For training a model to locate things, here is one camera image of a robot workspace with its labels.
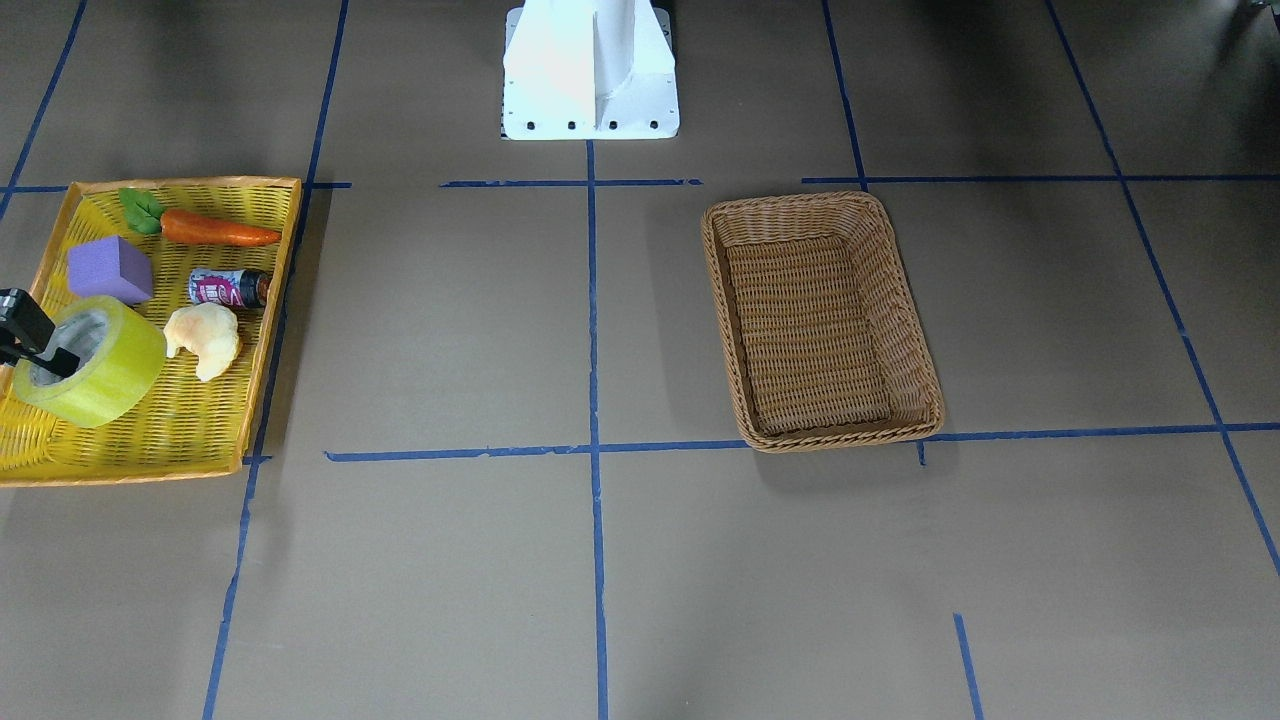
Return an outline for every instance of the tape roll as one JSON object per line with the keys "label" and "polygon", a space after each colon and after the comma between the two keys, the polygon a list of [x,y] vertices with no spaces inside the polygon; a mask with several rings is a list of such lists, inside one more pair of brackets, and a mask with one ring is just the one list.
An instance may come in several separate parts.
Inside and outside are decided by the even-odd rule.
{"label": "tape roll", "polygon": [[59,313],[46,352],[65,347],[81,359],[72,377],[18,363],[18,400],[79,425],[96,428],[128,413],[151,389],[164,366],[164,333],[119,300],[96,295]]}

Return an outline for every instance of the carrot leaf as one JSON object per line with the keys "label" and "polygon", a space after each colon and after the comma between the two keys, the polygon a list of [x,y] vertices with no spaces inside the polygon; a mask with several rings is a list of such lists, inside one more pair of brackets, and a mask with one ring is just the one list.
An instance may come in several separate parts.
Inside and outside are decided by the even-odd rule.
{"label": "carrot leaf", "polygon": [[120,205],[124,206],[124,222],[138,233],[156,234],[160,232],[160,215],[164,205],[145,190],[120,188]]}

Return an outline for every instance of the small can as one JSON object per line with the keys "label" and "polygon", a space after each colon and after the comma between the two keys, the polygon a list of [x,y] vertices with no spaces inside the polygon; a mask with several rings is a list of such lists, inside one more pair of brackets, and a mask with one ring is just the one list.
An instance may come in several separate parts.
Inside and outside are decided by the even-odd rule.
{"label": "small can", "polygon": [[228,307],[265,307],[271,275],[259,270],[210,270],[196,268],[187,281],[187,295],[196,305],[216,302]]}

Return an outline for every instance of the yellow plastic basket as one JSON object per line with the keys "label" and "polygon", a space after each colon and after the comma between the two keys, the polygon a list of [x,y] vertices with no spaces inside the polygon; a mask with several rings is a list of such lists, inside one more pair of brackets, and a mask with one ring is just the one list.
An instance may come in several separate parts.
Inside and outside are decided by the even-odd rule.
{"label": "yellow plastic basket", "polygon": [[[280,231],[265,247],[178,245],[140,236],[124,222],[122,187],[151,191],[165,206],[183,208]],[[298,178],[216,177],[74,183],[29,288],[49,315],[77,300],[67,288],[67,251],[119,234],[151,259],[154,297],[136,309],[157,328],[191,304],[193,268],[271,273],[266,307],[237,310],[243,347],[230,369],[209,383],[196,379],[196,357],[168,360],[151,391],[119,419],[77,428],[12,397],[12,368],[0,369],[0,486],[67,486],[175,480],[241,469],[252,441],[253,413],[264,389],[282,290],[293,251],[302,196]]]}

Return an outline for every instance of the carrot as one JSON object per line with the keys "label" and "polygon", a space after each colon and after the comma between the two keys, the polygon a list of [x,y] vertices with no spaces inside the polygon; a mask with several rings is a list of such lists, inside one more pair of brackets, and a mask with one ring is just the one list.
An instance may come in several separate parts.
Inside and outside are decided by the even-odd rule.
{"label": "carrot", "polygon": [[280,233],[229,220],[215,220],[189,210],[169,208],[160,215],[165,238],[184,245],[236,245],[257,247],[280,242]]}
{"label": "carrot", "polygon": [[165,208],[154,195],[125,187],[120,190],[124,220],[142,234],[163,233],[184,245],[234,245],[257,247],[280,241],[280,233],[230,220],[215,220],[178,208]]}

